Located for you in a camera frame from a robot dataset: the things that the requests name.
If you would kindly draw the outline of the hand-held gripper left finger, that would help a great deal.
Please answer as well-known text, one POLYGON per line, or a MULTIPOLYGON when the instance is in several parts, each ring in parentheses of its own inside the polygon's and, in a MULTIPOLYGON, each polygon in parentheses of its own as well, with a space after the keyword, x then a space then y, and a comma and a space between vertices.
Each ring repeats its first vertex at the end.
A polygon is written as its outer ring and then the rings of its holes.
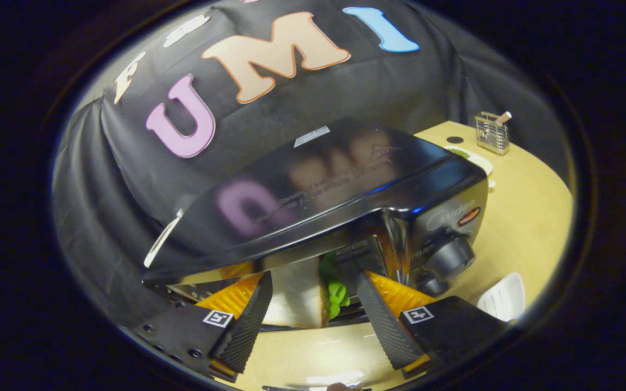
POLYGON ((196 304, 177 300, 132 334, 189 370, 233 383, 245 371, 272 295, 271 273, 256 273, 196 304))

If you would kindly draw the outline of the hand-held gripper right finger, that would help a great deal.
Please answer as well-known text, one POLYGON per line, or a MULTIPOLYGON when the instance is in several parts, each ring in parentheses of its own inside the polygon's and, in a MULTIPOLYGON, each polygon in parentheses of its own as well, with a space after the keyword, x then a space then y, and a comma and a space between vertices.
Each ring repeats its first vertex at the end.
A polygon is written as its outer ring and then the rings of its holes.
POLYGON ((457 295, 433 299, 370 270, 358 270, 355 287, 385 356, 407 379, 464 364, 510 326, 457 295))

